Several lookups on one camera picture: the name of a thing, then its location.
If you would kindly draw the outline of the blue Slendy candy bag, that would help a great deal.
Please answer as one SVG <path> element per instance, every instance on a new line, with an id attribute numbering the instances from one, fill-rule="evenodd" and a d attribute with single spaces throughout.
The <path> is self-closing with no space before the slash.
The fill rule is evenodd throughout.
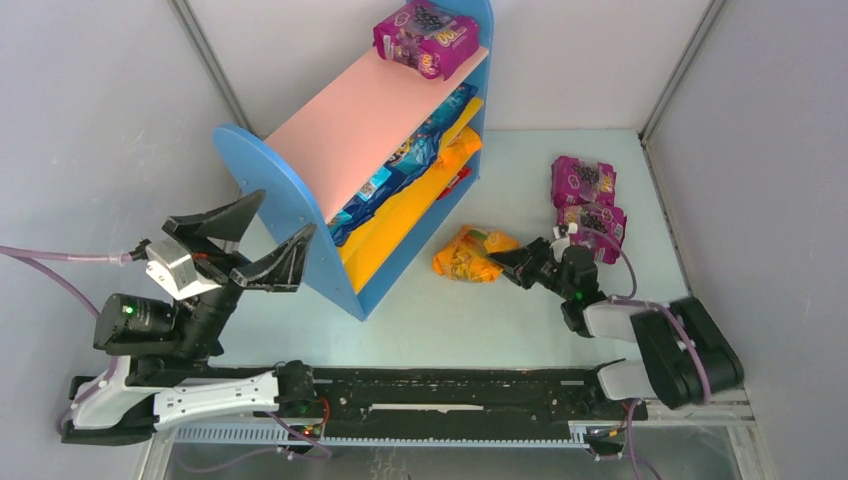
<path id="1" fill-rule="evenodd" d="M 374 173 L 329 222 L 335 246 L 343 246 L 354 230 L 370 220 L 398 190 L 398 184 L 399 178 L 393 177 L 385 166 Z"/>

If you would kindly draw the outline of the blue Blendy candy bag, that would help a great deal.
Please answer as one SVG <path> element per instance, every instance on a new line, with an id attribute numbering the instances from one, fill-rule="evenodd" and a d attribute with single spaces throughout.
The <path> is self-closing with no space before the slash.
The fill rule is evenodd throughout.
<path id="1" fill-rule="evenodd" d="M 393 177 L 399 178 L 398 191 L 406 188 L 433 165 L 444 132 L 444 128 L 422 125 L 389 156 L 384 166 Z"/>

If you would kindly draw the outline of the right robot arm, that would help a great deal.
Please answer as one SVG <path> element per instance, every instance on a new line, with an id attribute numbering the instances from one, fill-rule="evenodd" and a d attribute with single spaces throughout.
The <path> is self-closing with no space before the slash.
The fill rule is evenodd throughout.
<path id="1" fill-rule="evenodd" d="M 707 404 L 744 381 L 738 355 L 694 296 L 666 304 L 608 296 L 593 252 L 565 240 L 538 238 L 489 258 L 517 286 L 540 285 L 561 298 L 564 322 L 577 335 L 637 346 L 639 359 L 598 368 L 597 382 L 609 400 L 655 398 L 677 409 Z"/>

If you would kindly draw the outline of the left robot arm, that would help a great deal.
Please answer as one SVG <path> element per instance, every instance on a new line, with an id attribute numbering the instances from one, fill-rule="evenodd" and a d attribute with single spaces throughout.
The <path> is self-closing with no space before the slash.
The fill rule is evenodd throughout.
<path id="1" fill-rule="evenodd" d="M 269 367 L 214 367 L 228 320 L 247 291 L 299 288 L 315 226 L 307 224 L 251 260 L 225 244 L 242 239 L 265 194 L 216 209 L 172 216 L 163 237 L 135 257 L 168 294 L 156 300 L 116 293 L 103 305 L 93 346 L 109 356 L 98 376 L 72 382 L 59 422 L 65 444 L 124 446 L 175 426 L 224 415 L 304 414 L 315 402 L 312 369 L 299 361 Z"/>

